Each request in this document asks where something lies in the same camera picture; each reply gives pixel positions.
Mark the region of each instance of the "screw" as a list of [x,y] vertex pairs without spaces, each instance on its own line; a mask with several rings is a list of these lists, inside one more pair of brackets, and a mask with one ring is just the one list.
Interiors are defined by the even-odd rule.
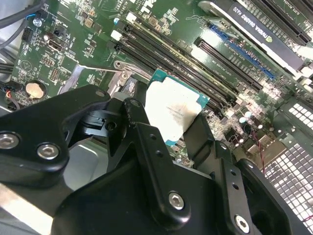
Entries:
[[102,91],[96,91],[96,95],[100,96],[100,97],[104,97],[105,94]]
[[38,18],[35,18],[33,19],[33,24],[36,26],[36,27],[41,27],[43,25],[43,22],[38,19]]
[[184,200],[178,193],[171,192],[170,195],[168,196],[168,199],[170,201],[170,204],[176,210],[182,210],[184,208]]
[[52,144],[42,144],[38,147],[37,154],[43,159],[52,160],[59,155],[59,149]]
[[235,221],[240,230],[243,231],[245,234],[248,234],[250,232],[250,227],[248,223],[240,215],[235,216]]
[[20,140],[16,135],[5,133],[0,134],[0,149],[11,149],[18,146]]

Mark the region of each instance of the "nvidia logo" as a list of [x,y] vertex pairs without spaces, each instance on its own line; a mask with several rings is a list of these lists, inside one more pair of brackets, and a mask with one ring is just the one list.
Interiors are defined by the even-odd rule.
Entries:
[[273,42],[273,39],[272,39],[271,36],[268,36],[268,37],[266,38],[266,41],[267,41],[268,43],[271,43],[271,42]]

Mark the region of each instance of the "motherboard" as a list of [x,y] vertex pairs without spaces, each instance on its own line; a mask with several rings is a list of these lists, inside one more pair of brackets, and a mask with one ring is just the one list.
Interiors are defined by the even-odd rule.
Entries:
[[[10,81],[22,87],[12,95],[28,106],[93,84],[131,96],[136,81],[148,83],[160,69],[210,99],[202,113],[215,139],[257,158],[277,138],[275,111],[291,97],[313,100],[312,55],[304,53],[313,51],[313,8],[301,0],[227,0],[243,7],[247,24],[256,28],[254,17],[273,34],[257,28],[268,43],[281,40],[296,57],[297,65],[290,65],[275,56],[279,52],[258,45],[234,18],[212,10],[212,4],[218,8],[214,2],[48,0],[27,18]],[[252,16],[244,18],[244,11]],[[178,163],[192,167],[183,138],[169,150]]]

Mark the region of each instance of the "black pcie slot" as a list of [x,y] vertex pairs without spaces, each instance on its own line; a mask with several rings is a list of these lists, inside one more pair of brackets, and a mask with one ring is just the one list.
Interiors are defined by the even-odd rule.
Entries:
[[[160,58],[159,55],[155,53],[153,54],[152,51],[148,51],[147,48],[145,48],[143,45],[138,45],[138,43],[135,40],[128,38],[124,45],[127,46],[127,44],[134,48],[134,50],[137,53],[139,52],[139,54],[145,55],[145,57],[149,57],[149,60],[153,61],[153,64],[156,65],[156,68],[160,67],[164,70],[167,70],[167,72],[175,75],[177,78],[182,79],[182,81],[187,83],[188,85],[193,84],[192,87],[195,87],[197,90],[199,89],[199,87],[202,87],[201,92],[205,92],[206,96],[210,97],[216,103],[222,103],[223,105],[226,105],[224,101],[218,100],[216,97],[213,96],[213,94],[215,93],[218,94],[223,99],[225,99],[222,93],[217,92],[210,86],[204,86],[204,84],[195,81],[195,79],[192,78],[191,76],[188,77],[186,75],[188,74],[187,72],[184,73],[183,71],[180,71],[179,69],[175,68],[175,66],[171,65],[168,61],[164,61],[163,58]],[[209,95],[205,90],[207,91],[211,90],[212,94]]]
[[195,45],[205,51],[210,56],[214,57],[217,61],[219,61],[225,68],[228,68],[233,74],[237,75],[237,78],[246,83],[256,92],[259,92],[263,89],[263,86],[255,81],[252,77],[246,74],[244,71],[239,69],[236,65],[234,65],[230,60],[228,60],[225,56],[219,53],[215,48],[213,48],[210,44],[204,41],[201,38],[198,38],[195,41]]
[[201,81],[205,86],[207,86],[208,88],[210,88],[213,91],[218,92],[222,97],[224,97],[224,99],[227,102],[230,102],[232,100],[232,97],[230,97],[226,92],[224,92],[218,86],[216,86],[215,84],[213,84],[209,80],[207,80],[203,75],[199,74],[194,68],[192,68],[191,66],[187,65],[183,61],[176,58],[173,54],[169,53],[166,49],[164,49],[162,46],[160,46],[158,43],[156,43],[155,41],[153,41],[152,39],[150,39],[149,37],[147,37],[146,35],[144,35],[140,31],[132,29],[131,34],[133,34],[135,38],[138,37],[141,40],[145,41],[147,44],[151,45],[153,48],[157,49],[157,51],[153,51],[156,55],[167,58],[168,60],[171,61],[172,64],[178,65],[180,68],[186,70],[187,73],[192,74],[192,76],[194,78]]
[[290,2],[313,23],[313,3],[307,0],[290,0]]
[[149,25],[148,23],[146,23],[145,21],[143,21],[140,17],[137,18],[137,20],[140,24],[142,24],[143,26],[145,26],[145,28],[149,29],[152,33],[154,33],[154,35],[156,35],[157,37],[159,37],[161,40],[163,40],[164,42],[166,42],[168,45],[171,45],[171,47],[173,47],[174,49],[178,50],[183,56],[185,56],[186,58],[188,58],[189,60],[191,60],[193,63],[195,63],[198,67],[200,67],[203,71],[205,71],[206,73],[210,74],[214,79],[216,79],[217,81],[219,81],[220,83],[222,83],[224,86],[226,86],[229,90],[231,90],[232,92],[234,92],[235,94],[238,94],[239,92],[231,85],[229,84],[226,80],[220,78],[219,75],[215,74],[212,70],[210,70],[207,66],[205,66],[203,63],[201,63],[200,61],[198,61],[196,58],[191,57],[187,52],[185,52],[184,48],[179,47],[177,44],[175,44],[173,41],[171,41],[169,38],[167,38],[166,36],[163,36],[162,34],[160,34],[155,28],[153,28],[151,25]]
[[272,0],[252,0],[278,27],[280,27],[295,43],[305,46],[311,38],[299,26],[287,18],[286,14]]
[[[137,53],[136,50],[127,47],[121,43],[113,43],[113,42],[109,42],[111,45],[109,47],[112,47],[114,49],[116,49],[117,51],[121,51],[123,52],[125,55],[127,55],[128,57],[134,59],[135,61],[137,61],[141,66],[148,68],[149,70],[153,70],[155,71],[158,68],[161,68],[163,70],[165,70],[166,72],[170,73],[170,71],[167,71],[166,68],[163,68],[161,66],[158,65],[158,62],[153,58],[150,57],[149,55],[143,57],[140,54]],[[220,104],[220,101],[218,101],[214,96],[212,96],[212,94],[209,94],[206,90],[204,90],[204,88],[202,88],[199,84],[197,84],[196,82],[194,82],[193,80],[190,79],[185,79],[184,77],[179,76],[179,78],[185,82],[187,85],[195,88],[196,90],[198,90],[199,92],[203,93],[204,95],[206,95],[207,97],[210,98],[209,103],[207,104],[207,106],[213,110],[215,112],[215,114],[220,114],[221,113],[221,108],[223,107]]]

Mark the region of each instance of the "blue pcie slot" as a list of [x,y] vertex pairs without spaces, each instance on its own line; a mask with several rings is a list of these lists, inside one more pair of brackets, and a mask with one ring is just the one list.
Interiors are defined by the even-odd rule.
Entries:
[[209,28],[215,32],[224,42],[226,42],[231,48],[236,50],[240,55],[242,55],[246,60],[248,60],[251,64],[253,64],[255,67],[257,67],[259,70],[261,70],[266,76],[270,78],[270,80],[275,79],[275,76],[262,67],[257,61],[252,59],[251,56],[249,56],[244,50],[242,50],[237,44],[230,41],[229,36],[225,34],[224,32],[220,31],[215,25],[211,24],[209,25]]

